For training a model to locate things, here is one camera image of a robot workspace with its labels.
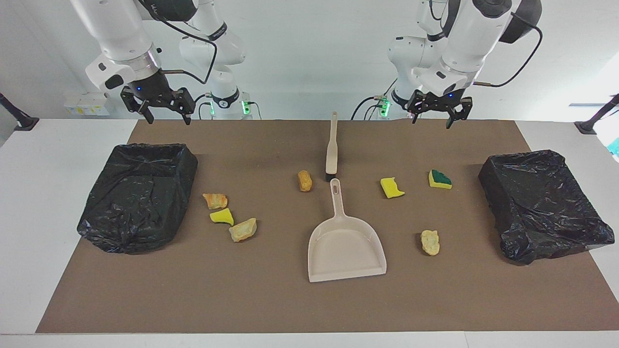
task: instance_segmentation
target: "white table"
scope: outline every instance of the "white table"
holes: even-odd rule
[[[0,347],[619,347],[619,331],[342,334],[34,334],[79,236],[76,223],[111,149],[135,120],[41,120],[0,147]],[[518,122],[532,150],[567,159],[598,213],[619,231],[616,163],[571,123]],[[619,246],[591,251],[619,298]]]

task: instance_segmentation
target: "sponge piece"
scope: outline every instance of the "sponge piece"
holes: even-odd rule
[[[451,180],[436,169],[430,170],[428,180],[430,187],[451,189]]]
[[[383,191],[385,191],[385,196],[387,196],[387,198],[404,195],[404,192],[397,189],[396,178],[381,179],[381,186],[383,187]]]
[[[225,224],[230,224],[230,226],[234,225],[234,219],[232,219],[232,213],[229,208],[218,212],[212,212],[209,216],[212,222],[223,222]]]

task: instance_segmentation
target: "black cable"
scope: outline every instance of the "black cable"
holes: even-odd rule
[[[198,96],[198,98],[196,98],[196,99],[194,100],[194,104],[197,104],[197,103],[198,103],[198,101],[199,101],[200,99],[205,98],[205,97],[206,97],[206,98],[211,98],[210,94],[200,94],[200,95]]]
[[[202,106],[204,105],[210,105],[210,102],[204,102],[202,104],[200,104],[200,106],[197,108],[197,117],[201,120],[202,119]]]
[[[395,80],[393,80],[393,82],[391,82],[391,85],[389,86],[389,88],[385,91],[385,93],[383,93],[383,95],[387,95],[387,93],[389,93],[389,90],[391,89],[391,87],[393,87],[394,84],[396,84],[397,78]]]
[[[260,105],[258,105],[258,103],[256,102],[247,102],[247,105],[255,105],[256,108],[258,108],[258,117],[260,117],[260,120],[262,119],[262,113],[260,113]]]
[[[359,103],[359,105],[357,105],[357,107],[355,108],[355,111],[353,111],[352,116],[350,117],[350,120],[354,120],[355,119],[355,115],[357,114],[357,111],[359,110],[359,108],[367,101],[374,99],[374,97],[367,97],[365,99],[363,99],[361,101],[361,103]]]
[[[375,104],[375,105],[372,105],[372,106],[370,106],[367,110],[365,110],[365,116],[363,116],[363,120],[364,120],[364,121],[366,121],[366,120],[368,120],[368,121],[369,121],[369,120],[371,120],[371,119],[372,119],[372,116],[374,115],[374,111],[376,111],[377,107],[379,107],[379,106],[380,106],[380,103]],[[370,118],[368,118],[368,112],[370,112],[370,110],[371,110],[372,108],[374,108],[374,111],[372,111],[372,114],[370,115]]]
[[[140,2],[140,4],[142,4],[142,6],[145,9],[147,9],[146,4],[144,4],[144,0],[138,0],[138,1]],[[176,27],[176,26],[168,23],[167,20],[165,20],[163,17],[159,16],[158,14],[156,14],[154,12],[150,12],[149,11],[149,13],[150,13],[150,15],[154,19],[159,20],[161,23],[163,23],[163,24],[167,25],[168,27],[176,30],[177,32],[182,33],[184,35],[187,35],[187,36],[189,36],[191,38],[194,38],[196,40],[200,40],[202,42],[206,42],[206,43],[208,43],[208,44],[213,46],[213,49],[214,49],[214,51],[213,51],[213,59],[211,59],[211,61],[210,61],[209,71],[206,73],[206,77],[204,78],[204,81],[198,79],[194,74],[191,74],[190,72],[183,71],[183,74],[187,74],[187,75],[195,78],[196,80],[198,80],[201,84],[206,85],[206,82],[209,80],[209,77],[210,77],[210,72],[213,70],[213,65],[215,64],[215,58],[217,57],[217,45],[213,41],[210,41],[210,40],[205,39],[205,38],[201,38],[201,37],[199,37],[197,35],[193,35],[192,33],[188,33],[186,31],[184,31],[183,29],[180,29],[179,27]]]
[[[436,16],[434,15],[434,9],[432,8],[432,0],[428,0],[428,2],[430,3],[430,14],[432,15],[432,19],[440,22],[443,18],[436,18]]]
[[[533,28],[540,35],[540,38],[539,38],[539,41],[537,42],[537,45],[535,46],[535,48],[533,49],[533,52],[531,52],[531,54],[529,55],[527,60],[524,62],[524,64],[520,67],[520,69],[518,69],[518,71],[516,71],[516,73],[509,80],[505,81],[502,84],[498,84],[498,85],[494,85],[494,84],[491,84],[489,82],[473,82],[473,85],[482,86],[482,87],[498,88],[498,87],[503,87],[504,85],[512,82],[516,78],[516,76],[518,76],[518,74],[520,74],[520,72],[527,66],[527,64],[529,63],[531,58],[533,58],[533,56],[535,55],[535,52],[537,52],[537,49],[542,44],[543,34],[542,34],[542,30],[541,29],[539,29],[535,24],[530,23],[528,20],[520,17],[519,15],[517,15],[517,14],[515,14],[513,12],[511,13],[511,15],[514,16],[514,18],[519,19],[522,23],[525,23],[526,25],[528,25],[531,28]]]

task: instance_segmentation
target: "dustpan handle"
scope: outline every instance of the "dustpan handle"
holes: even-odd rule
[[[331,198],[333,199],[333,211],[335,217],[344,217],[344,202],[342,201],[342,187],[338,179],[331,180]]]

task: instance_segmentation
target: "green and yellow sponge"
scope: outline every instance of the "green and yellow sponge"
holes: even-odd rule
[[[451,189],[451,180],[436,169],[430,170],[428,180],[430,187]]]

